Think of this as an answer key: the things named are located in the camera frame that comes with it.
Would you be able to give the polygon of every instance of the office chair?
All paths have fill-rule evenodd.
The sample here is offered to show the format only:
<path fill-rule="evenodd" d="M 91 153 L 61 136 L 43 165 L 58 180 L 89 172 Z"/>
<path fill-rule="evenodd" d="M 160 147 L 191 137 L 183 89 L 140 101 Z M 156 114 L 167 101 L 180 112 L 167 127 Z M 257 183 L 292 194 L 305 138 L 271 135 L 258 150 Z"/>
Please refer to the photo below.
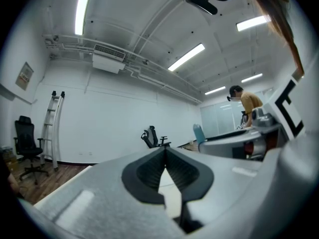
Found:
<path fill-rule="evenodd" d="M 43 171 L 40 169 L 40 166 L 33 166 L 33 159 L 37 155 L 43 152 L 41 148 L 41 141 L 43 138 L 39 138 L 40 148 L 36 147 L 34 142 L 34 124 L 31 123 L 31 119 L 25 116 L 20 116 L 19 120 L 14 122 L 16 135 L 15 140 L 15 149 L 18 155 L 22 155 L 27 159 L 30 159 L 31 167 L 25 168 L 25 172 L 20 175 L 20 180 L 22 181 L 22 177 L 29 173 L 33 173 L 35 177 L 34 184 L 37 185 L 38 181 L 35 176 L 35 172 L 46 173 L 46 176 L 49 176 L 47 171 Z"/>
<path fill-rule="evenodd" d="M 167 136 L 162 136 L 160 138 L 161 143 L 158 144 L 159 140 L 156 135 L 155 127 L 152 125 L 150 125 L 148 130 L 144 130 L 144 133 L 142 134 L 141 139 L 144 140 L 144 142 L 149 148 L 155 148 L 155 147 L 161 147 L 161 146 L 169 147 L 169 144 L 171 143 L 171 142 L 164 143 L 164 141 L 167 140 Z"/>

